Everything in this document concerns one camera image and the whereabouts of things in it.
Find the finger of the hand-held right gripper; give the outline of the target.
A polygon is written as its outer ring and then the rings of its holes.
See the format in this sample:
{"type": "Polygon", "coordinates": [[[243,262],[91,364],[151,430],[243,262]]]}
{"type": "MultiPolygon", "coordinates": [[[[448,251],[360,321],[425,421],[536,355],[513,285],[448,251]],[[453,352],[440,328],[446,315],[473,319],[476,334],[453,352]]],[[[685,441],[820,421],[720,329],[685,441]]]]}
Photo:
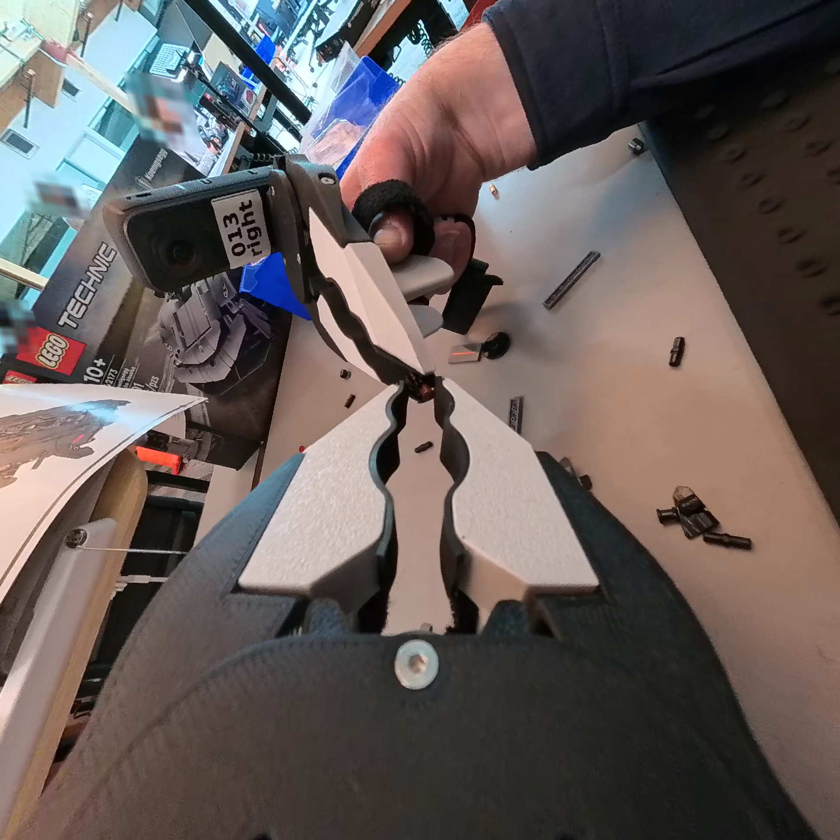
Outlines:
{"type": "Polygon", "coordinates": [[[379,248],[371,241],[341,245],[315,212],[309,213],[309,237],[315,265],[310,288],[315,280],[334,283],[378,349],[413,373],[433,374],[424,337],[379,248]]]}
{"type": "Polygon", "coordinates": [[[403,362],[374,345],[368,329],[352,313],[338,286],[329,280],[315,280],[311,292],[311,320],[346,362],[384,385],[412,380],[412,371],[403,362]]]}

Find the white book stand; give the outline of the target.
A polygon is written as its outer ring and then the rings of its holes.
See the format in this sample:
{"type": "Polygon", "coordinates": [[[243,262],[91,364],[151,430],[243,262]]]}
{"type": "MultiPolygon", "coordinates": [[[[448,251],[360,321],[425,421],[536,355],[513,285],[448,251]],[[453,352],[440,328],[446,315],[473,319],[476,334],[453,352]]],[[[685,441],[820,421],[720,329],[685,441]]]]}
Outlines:
{"type": "Polygon", "coordinates": [[[115,594],[161,577],[121,576],[151,487],[208,482],[125,453],[86,479],[38,538],[2,599],[1,828],[15,835],[67,740],[72,708],[115,594]]]}

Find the open instruction book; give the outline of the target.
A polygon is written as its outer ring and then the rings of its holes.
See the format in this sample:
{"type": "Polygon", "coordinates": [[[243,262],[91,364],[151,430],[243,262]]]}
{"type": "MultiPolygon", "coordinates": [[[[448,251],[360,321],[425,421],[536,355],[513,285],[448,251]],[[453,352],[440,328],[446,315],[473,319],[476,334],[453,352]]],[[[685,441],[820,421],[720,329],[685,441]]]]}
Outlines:
{"type": "Polygon", "coordinates": [[[1,598],[62,508],[101,467],[199,394],[83,384],[1,386],[1,598]]]}

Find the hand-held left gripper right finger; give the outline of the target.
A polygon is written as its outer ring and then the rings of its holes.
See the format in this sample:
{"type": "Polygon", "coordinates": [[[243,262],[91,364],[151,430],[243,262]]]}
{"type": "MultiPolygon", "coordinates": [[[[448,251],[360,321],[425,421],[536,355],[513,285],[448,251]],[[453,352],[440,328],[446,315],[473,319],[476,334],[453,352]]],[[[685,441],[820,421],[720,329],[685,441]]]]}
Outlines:
{"type": "Polygon", "coordinates": [[[455,632],[501,602],[589,595],[599,581],[535,451],[449,378],[435,382],[444,499],[440,568],[455,632]]]}

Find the black lego connector assembly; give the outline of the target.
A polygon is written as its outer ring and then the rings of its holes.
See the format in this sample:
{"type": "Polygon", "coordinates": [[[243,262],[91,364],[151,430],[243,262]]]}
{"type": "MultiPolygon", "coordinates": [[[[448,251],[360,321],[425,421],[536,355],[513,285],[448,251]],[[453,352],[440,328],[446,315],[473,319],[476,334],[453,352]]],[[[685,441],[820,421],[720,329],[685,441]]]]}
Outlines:
{"type": "Polygon", "coordinates": [[[687,486],[676,487],[672,507],[657,509],[656,516],[663,525],[679,524],[688,539],[701,537],[720,524],[705,503],[687,486]]]}

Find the dark grey flat lego beam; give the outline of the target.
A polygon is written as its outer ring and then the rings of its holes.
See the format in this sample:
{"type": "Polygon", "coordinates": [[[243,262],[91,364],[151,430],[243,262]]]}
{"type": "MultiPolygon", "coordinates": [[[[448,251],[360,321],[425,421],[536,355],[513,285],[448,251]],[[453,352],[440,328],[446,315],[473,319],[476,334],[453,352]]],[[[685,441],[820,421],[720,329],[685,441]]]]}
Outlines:
{"type": "Polygon", "coordinates": [[[568,294],[575,284],[585,275],[585,273],[593,267],[593,265],[601,258],[601,253],[592,250],[585,255],[585,257],[572,269],[572,271],[562,279],[559,285],[554,288],[551,293],[544,299],[542,306],[546,311],[551,311],[554,307],[568,294]]]}

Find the black dimpled fabric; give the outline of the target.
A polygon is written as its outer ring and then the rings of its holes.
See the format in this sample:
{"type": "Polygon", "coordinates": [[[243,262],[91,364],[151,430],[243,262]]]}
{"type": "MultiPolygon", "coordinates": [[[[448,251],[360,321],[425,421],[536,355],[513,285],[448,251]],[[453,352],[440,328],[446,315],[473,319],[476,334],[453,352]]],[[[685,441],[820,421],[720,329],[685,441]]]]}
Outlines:
{"type": "Polygon", "coordinates": [[[838,519],[838,49],[643,132],[838,519]]]}

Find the blue plastic bin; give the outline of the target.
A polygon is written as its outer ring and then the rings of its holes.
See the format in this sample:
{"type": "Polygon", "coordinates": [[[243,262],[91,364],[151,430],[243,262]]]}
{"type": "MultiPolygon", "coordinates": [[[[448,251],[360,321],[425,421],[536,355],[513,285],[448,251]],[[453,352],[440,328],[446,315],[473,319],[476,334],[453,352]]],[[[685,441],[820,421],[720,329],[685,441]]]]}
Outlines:
{"type": "MultiPolygon", "coordinates": [[[[312,116],[327,112],[331,115],[361,118],[368,121],[371,128],[398,88],[398,82],[372,58],[359,57],[349,45],[345,45],[333,62],[327,97],[316,106],[312,116]]],[[[363,138],[335,170],[339,178],[343,177],[350,166],[363,138]]],[[[269,305],[309,319],[306,309],[291,288],[280,254],[269,255],[243,268],[240,290],[269,305]]]]}

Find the person's right forearm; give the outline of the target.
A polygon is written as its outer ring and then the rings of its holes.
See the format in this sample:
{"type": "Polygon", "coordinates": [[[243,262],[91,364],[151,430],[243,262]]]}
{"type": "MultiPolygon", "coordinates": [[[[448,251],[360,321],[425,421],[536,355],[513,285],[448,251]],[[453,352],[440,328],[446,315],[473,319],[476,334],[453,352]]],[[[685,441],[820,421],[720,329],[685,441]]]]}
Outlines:
{"type": "Polygon", "coordinates": [[[838,1],[517,1],[482,17],[535,141],[531,168],[838,46],[838,1]]]}

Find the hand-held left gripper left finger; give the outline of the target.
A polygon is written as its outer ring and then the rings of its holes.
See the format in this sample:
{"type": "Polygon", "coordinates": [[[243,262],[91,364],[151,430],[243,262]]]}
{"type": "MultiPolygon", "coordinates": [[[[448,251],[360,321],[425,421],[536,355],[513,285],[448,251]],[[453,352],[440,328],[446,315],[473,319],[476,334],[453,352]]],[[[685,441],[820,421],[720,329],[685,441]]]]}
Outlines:
{"type": "Polygon", "coordinates": [[[238,586],[336,601],[362,632],[381,632],[396,577],[394,503],[408,392],[391,385],[301,455],[238,586]]]}

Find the person's right hand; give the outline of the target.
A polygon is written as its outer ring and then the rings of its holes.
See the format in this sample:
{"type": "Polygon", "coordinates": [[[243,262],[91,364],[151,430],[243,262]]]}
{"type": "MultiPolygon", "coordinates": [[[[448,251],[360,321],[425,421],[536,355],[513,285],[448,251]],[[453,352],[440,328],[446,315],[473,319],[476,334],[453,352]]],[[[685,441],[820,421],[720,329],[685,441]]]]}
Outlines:
{"type": "Polygon", "coordinates": [[[374,184],[411,186],[433,215],[430,255],[455,278],[471,260],[469,226],[485,182],[536,161],[537,150],[508,64],[488,24],[428,59],[374,122],[341,181],[352,208],[374,184]]]}

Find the black lego set box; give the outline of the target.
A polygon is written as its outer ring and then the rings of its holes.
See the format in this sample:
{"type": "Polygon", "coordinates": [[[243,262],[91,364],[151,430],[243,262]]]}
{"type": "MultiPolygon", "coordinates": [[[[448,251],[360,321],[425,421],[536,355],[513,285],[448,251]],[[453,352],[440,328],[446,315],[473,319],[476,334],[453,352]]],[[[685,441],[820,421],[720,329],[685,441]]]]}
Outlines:
{"type": "Polygon", "coordinates": [[[33,344],[2,358],[3,383],[83,383],[198,395],[185,417],[197,457],[240,469],[264,443],[291,316],[240,292],[240,270],[185,298],[135,281],[102,221],[112,199],[200,178],[177,154],[135,140],[34,304],[33,344]]]}

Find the clear plastic parts bags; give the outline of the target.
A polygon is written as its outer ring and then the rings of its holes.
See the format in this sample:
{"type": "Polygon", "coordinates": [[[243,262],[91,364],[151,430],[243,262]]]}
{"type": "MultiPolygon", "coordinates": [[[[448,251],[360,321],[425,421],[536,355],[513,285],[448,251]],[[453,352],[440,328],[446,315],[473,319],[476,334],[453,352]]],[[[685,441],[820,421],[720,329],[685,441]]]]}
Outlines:
{"type": "Polygon", "coordinates": [[[369,128],[370,123],[361,118],[315,114],[303,130],[299,153],[337,170],[369,128]]]}

